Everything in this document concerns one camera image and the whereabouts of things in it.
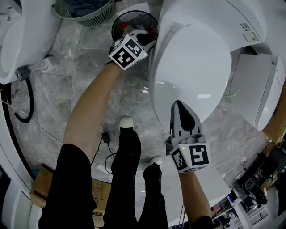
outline white shoe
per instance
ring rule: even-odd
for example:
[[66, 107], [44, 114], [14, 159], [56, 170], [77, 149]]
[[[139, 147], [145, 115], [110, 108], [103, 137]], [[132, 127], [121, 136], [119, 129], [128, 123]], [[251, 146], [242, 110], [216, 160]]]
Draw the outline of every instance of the white shoe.
[[154, 162], [157, 164], [157, 165], [161, 165], [162, 162], [163, 162], [163, 159], [160, 157], [160, 156], [156, 156], [156, 157], [153, 157], [151, 162], [150, 162], [150, 165], [153, 165]]
[[119, 131], [120, 131], [120, 128], [127, 129], [127, 128], [132, 128], [132, 127], [134, 127], [134, 123], [133, 123], [133, 119], [131, 117], [124, 116], [120, 119]]

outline gray tile floor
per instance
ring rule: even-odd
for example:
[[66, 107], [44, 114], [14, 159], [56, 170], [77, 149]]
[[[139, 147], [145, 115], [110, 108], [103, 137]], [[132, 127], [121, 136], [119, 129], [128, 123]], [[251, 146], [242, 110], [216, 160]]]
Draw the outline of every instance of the gray tile floor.
[[[158, 17], [162, 1], [147, 2], [151, 11]], [[117, 8], [122, 10], [136, 3], [140, 1], [124, 0], [117, 3]], [[9, 109], [17, 140], [31, 168], [45, 163], [55, 169], [71, 111], [108, 59], [108, 50], [112, 43], [111, 26], [115, 18], [116, 16], [96, 28], [82, 27], [63, 20], [50, 52], [59, 59], [60, 64], [51, 74], [33, 72], [30, 77], [34, 91], [35, 122], [20, 123], [14, 116], [15, 110]], [[234, 52], [233, 70], [237, 60], [238, 52]], [[164, 158], [161, 166], [163, 192], [172, 188], [173, 179], [178, 179], [175, 170], [170, 169], [172, 162], [164, 155], [164, 140], [168, 137], [168, 131], [161, 127], [150, 104], [147, 63], [148, 60], [144, 60], [127, 70], [114, 85], [106, 115], [98, 131], [98, 139], [103, 131], [109, 132], [110, 147], [116, 152], [118, 121], [124, 115], [134, 119], [135, 130], [142, 142], [142, 156], [136, 179], [137, 216], [140, 215], [144, 203], [144, 194], [141, 192], [144, 186], [142, 172], [153, 156], [161, 155]], [[28, 113], [29, 95], [26, 84], [13, 82], [12, 94], [12, 105]], [[202, 128], [210, 143], [212, 163], [228, 185], [232, 184], [242, 169], [242, 156], [246, 157], [250, 164], [267, 142], [266, 137], [250, 126], [224, 98], [202, 124]], [[107, 145], [101, 144], [95, 162], [104, 164], [108, 155], [110, 152]], [[97, 170], [95, 164], [92, 165], [92, 177], [107, 182], [110, 180], [109, 175]]]

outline power adapter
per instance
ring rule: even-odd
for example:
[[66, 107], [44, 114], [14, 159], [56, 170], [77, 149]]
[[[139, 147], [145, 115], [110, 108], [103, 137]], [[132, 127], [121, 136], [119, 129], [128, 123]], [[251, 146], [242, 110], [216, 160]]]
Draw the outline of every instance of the power adapter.
[[109, 144], [110, 138], [109, 138], [109, 134], [107, 132], [102, 133], [101, 137], [105, 143]]

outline black pants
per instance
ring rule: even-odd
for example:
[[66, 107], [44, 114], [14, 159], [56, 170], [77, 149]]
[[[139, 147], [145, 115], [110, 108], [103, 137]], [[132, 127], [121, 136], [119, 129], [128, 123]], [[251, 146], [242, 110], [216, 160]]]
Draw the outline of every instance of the black pants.
[[161, 193], [160, 167], [154, 163], [143, 173], [146, 198], [139, 222], [135, 218], [135, 175], [141, 155], [141, 143], [132, 128], [122, 129], [119, 149], [112, 163], [113, 180], [104, 219], [104, 229], [166, 229], [165, 200]]

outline gray basket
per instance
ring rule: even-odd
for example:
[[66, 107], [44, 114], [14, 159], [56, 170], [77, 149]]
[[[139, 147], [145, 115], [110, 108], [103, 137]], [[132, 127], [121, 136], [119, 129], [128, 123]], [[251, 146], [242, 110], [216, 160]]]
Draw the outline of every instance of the gray basket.
[[58, 2], [54, 4], [54, 11], [61, 18], [76, 21], [87, 27], [92, 27], [108, 21], [114, 15], [115, 8], [113, 0], [111, 0], [108, 4], [93, 13], [83, 17], [72, 17], [69, 10], [69, 4], [64, 0], [58, 0]]

